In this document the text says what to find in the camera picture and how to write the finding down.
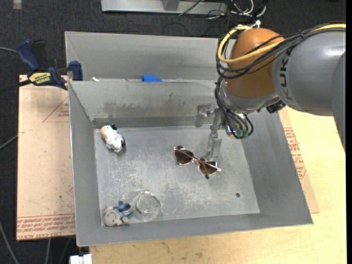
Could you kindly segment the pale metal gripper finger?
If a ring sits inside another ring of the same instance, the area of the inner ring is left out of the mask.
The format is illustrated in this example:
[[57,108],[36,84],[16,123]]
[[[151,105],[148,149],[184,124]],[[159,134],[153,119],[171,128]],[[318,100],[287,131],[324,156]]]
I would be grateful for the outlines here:
[[208,157],[217,158],[220,153],[222,139],[217,133],[210,133],[208,137]]
[[197,115],[195,118],[195,126],[202,127],[206,118],[214,117],[216,113],[216,107],[210,103],[201,104],[197,106]]

